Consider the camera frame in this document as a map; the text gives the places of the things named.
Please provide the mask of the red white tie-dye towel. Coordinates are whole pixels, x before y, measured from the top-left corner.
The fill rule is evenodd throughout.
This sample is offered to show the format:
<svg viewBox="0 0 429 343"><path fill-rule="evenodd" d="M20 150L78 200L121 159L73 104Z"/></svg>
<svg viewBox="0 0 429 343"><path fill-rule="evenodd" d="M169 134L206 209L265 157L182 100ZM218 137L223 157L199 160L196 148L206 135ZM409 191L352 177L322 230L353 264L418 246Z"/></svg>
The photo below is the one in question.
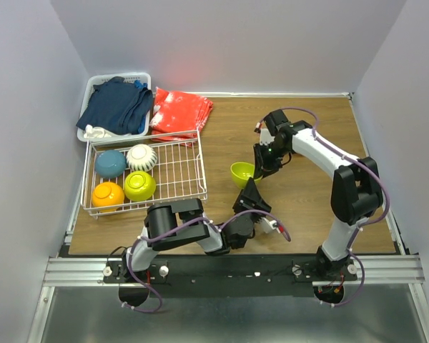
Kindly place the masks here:
<svg viewBox="0 0 429 343"><path fill-rule="evenodd" d="M207 97L157 87L149 128L152 135L167 134L157 141L194 139L212 110L213 102Z"/></svg>

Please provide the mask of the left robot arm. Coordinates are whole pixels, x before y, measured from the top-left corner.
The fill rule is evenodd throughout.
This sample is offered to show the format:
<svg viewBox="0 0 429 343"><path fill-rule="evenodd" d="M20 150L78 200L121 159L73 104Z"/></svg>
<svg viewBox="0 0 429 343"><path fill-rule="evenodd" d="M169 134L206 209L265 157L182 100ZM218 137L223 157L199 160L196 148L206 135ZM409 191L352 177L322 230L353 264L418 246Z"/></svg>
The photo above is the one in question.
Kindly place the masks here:
<svg viewBox="0 0 429 343"><path fill-rule="evenodd" d="M247 240L255 236L257 226L266 233L279 228L277 220L269 217L271 207L252 178L247 180L232 209L235 215L216 225L205 215L200 199L151 206L142 233L128 248L119 273L128 282L137 282L160 252L196 242L205 254L219 256L244 248Z"/></svg>

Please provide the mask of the white blue patterned bowl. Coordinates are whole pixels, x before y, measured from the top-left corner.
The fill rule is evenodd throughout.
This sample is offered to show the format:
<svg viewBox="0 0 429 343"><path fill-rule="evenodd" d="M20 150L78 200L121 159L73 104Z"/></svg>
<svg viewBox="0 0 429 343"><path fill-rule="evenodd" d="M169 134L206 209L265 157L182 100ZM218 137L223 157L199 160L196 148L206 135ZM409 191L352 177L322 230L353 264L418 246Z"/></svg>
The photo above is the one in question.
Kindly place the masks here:
<svg viewBox="0 0 429 343"><path fill-rule="evenodd" d="M133 171L151 171L158 162L155 150L146 144L134 145L126 155L128 167Z"/></svg>

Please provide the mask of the white plastic basket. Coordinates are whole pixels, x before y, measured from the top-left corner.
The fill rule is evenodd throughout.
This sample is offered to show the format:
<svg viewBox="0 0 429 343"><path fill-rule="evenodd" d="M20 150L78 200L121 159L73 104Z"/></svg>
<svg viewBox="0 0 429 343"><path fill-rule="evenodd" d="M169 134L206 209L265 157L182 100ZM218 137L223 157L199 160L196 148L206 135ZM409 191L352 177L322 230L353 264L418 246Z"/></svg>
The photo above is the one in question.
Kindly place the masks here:
<svg viewBox="0 0 429 343"><path fill-rule="evenodd" d="M78 140L146 135L154 101L151 85L151 76L145 72L91 77L76 123Z"/></svg>

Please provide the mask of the white cloth bag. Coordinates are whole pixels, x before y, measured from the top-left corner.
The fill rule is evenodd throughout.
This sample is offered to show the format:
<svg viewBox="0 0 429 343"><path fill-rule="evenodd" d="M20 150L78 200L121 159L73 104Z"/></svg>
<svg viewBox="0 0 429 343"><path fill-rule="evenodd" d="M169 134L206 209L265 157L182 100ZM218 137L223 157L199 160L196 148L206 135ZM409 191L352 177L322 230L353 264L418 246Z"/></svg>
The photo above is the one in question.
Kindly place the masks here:
<svg viewBox="0 0 429 343"><path fill-rule="evenodd" d="M103 139L103 138L111 138L115 136L114 133L100 127L100 126L92 126L86 125L84 130L83 137L85 139Z"/></svg>

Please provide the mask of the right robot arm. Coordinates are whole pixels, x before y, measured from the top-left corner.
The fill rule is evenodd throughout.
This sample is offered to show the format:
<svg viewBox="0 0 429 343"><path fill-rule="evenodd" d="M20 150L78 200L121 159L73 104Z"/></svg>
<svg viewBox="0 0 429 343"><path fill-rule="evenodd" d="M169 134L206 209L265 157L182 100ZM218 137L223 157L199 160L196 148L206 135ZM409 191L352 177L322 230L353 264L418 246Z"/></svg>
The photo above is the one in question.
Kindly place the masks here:
<svg viewBox="0 0 429 343"><path fill-rule="evenodd" d="M346 264L361 229L373 224L372 215L387 199L376 161L336 147L317 132L315 125L291 122L282 109L258 121L255 132L260 135L259 143L253 146L256 178L278 172L285 156L299 154L332 179L330 206L334 220L314 263L319 278L332 279Z"/></svg>

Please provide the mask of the dark blue denim cloth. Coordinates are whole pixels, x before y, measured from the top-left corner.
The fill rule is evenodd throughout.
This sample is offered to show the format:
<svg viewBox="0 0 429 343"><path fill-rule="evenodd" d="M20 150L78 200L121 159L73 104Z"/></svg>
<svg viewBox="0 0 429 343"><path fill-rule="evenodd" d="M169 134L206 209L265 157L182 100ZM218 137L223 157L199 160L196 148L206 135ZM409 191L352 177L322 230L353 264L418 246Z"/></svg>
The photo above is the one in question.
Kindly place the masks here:
<svg viewBox="0 0 429 343"><path fill-rule="evenodd" d="M110 80L93 86L93 92L88 98L87 107L82 111L76 127L85 130L86 125L100 126L116 135L133 134L137 126L133 112L137 106L139 91L134 81L127 81L124 77L115 76ZM149 97L150 112L154 97L152 90Z"/></svg>

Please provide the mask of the aluminium frame rail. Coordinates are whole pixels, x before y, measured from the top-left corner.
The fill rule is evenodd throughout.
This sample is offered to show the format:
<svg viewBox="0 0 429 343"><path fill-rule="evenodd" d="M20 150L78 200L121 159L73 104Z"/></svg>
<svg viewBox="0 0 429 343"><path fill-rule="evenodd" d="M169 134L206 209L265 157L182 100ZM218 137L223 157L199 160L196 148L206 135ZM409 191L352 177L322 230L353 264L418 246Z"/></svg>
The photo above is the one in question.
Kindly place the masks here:
<svg viewBox="0 0 429 343"><path fill-rule="evenodd" d="M423 291L425 275L418 255L360 255L365 284L406 284L413 299L420 325L429 342L429 309ZM57 287L105 287L105 258L51 258L47 262L29 342L41 342Z"/></svg>

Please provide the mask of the yellow orange bowl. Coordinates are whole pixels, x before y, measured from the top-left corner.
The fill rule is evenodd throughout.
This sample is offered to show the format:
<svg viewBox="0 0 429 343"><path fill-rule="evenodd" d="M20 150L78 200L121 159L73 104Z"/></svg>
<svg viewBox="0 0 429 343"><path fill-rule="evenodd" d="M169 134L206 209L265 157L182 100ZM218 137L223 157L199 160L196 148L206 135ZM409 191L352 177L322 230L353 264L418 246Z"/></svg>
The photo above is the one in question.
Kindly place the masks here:
<svg viewBox="0 0 429 343"><path fill-rule="evenodd" d="M124 203L123 189L114 182L102 182L92 192L92 205L102 207L101 213L115 212Z"/></svg>

